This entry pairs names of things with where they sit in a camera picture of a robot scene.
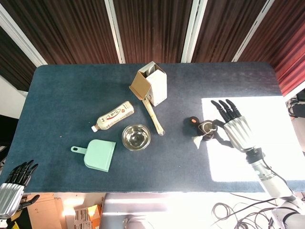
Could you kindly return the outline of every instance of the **stainless steel bowl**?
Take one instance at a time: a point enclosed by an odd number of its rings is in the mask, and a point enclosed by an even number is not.
[[[151,133],[141,124],[130,125],[123,130],[123,145],[131,151],[145,149],[151,142]]]

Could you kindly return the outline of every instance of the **blue felt surface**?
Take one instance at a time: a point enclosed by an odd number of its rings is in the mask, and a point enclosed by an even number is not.
[[[280,95],[273,69],[266,63],[160,64],[167,73],[168,98],[154,108],[166,131],[153,123],[128,86],[143,64],[46,65],[33,77],[1,179],[18,164],[39,163],[27,192],[262,191],[257,182],[214,182],[205,143],[196,153],[185,123],[202,117],[207,97]],[[129,100],[135,114],[109,130],[94,133],[97,118]],[[150,145],[131,152],[121,141],[131,124],[147,126]],[[117,142],[108,173],[89,169],[71,146],[87,147],[92,139]],[[291,181],[291,188],[304,184]]]

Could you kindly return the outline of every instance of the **robotic hand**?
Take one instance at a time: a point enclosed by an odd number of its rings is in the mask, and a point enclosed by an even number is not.
[[[38,166],[38,164],[35,164],[31,167],[33,162],[31,160],[15,167],[10,172],[5,183],[0,186],[0,219],[12,217],[16,211],[35,203],[40,197],[36,195],[30,201],[20,203],[24,189],[28,185],[32,173]]]
[[[305,204],[287,186],[286,181],[274,172],[264,161],[261,148],[257,147],[254,135],[236,106],[228,99],[219,103],[211,101],[218,109],[225,123],[214,120],[213,124],[223,128],[232,146],[246,153],[247,162],[253,167],[260,183],[271,197],[281,198],[284,203],[272,210],[272,217],[284,229],[301,229],[305,227]]]

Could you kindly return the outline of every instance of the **dustpan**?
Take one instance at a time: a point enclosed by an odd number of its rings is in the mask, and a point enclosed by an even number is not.
[[[84,162],[88,168],[108,172],[114,147],[115,142],[94,139],[89,142],[87,148],[72,146],[71,151],[85,154]]]

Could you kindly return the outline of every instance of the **box flap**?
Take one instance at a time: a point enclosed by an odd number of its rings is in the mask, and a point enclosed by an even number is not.
[[[132,84],[129,86],[130,90],[138,97],[143,100],[151,88],[151,84],[145,79],[145,77],[137,72]]]

